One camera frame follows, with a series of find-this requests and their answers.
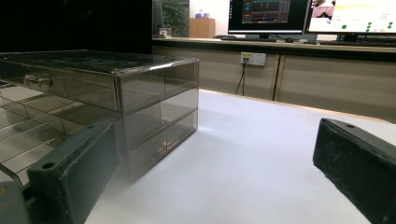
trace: black cable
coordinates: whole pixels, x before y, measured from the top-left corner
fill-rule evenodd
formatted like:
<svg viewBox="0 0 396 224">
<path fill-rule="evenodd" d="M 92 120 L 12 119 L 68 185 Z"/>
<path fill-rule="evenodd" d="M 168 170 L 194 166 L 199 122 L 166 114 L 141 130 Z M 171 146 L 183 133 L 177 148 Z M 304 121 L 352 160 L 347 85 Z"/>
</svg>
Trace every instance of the black cable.
<svg viewBox="0 0 396 224">
<path fill-rule="evenodd" d="M 242 76 L 241 79 L 239 79 L 238 87 L 236 88 L 235 95 L 238 94 L 239 86 L 241 85 L 241 82 L 243 80 L 242 84 L 242 95 L 245 95 L 245 67 L 247 65 L 248 59 L 244 58 L 244 63 L 243 63 L 243 69 L 242 69 Z"/>
</svg>

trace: white tabletop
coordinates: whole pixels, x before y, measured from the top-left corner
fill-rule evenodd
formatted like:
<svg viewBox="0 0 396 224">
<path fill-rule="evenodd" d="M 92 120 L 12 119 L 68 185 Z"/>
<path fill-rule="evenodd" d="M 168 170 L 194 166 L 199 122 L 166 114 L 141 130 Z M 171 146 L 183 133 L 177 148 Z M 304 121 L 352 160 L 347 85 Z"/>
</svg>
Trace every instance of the white tabletop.
<svg viewBox="0 0 396 224">
<path fill-rule="evenodd" d="M 313 165 L 319 121 L 396 145 L 396 125 L 200 91 L 197 131 L 132 185 L 113 178 L 86 223 L 369 223 Z"/>
</svg>

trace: bright monitor screen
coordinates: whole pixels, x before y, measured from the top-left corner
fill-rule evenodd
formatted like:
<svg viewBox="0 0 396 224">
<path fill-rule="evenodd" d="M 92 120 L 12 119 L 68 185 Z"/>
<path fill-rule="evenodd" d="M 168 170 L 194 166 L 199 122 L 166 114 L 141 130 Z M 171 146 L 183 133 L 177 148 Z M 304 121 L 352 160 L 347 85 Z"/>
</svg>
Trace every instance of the bright monitor screen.
<svg viewBox="0 0 396 224">
<path fill-rule="evenodd" d="M 310 0 L 305 32 L 396 35 L 394 0 Z"/>
<path fill-rule="evenodd" d="M 300 35 L 308 0 L 230 0 L 228 34 Z"/>
</svg>

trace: acrylic storage box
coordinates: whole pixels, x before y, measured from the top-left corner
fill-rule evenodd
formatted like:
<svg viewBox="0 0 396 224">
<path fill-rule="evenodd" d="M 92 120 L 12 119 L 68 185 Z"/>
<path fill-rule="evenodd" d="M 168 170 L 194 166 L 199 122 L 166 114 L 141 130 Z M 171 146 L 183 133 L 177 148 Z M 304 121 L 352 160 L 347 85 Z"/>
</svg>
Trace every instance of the acrylic storage box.
<svg viewBox="0 0 396 224">
<path fill-rule="evenodd" d="M 199 61 L 193 58 L 96 50 L 3 53 L 0 94 L 9 104 L 58 119 L 68 128 L 63 133 L 115 119 L 117 175 L 134 181 L 197 129 L 198 73 Z"/>
</svg>

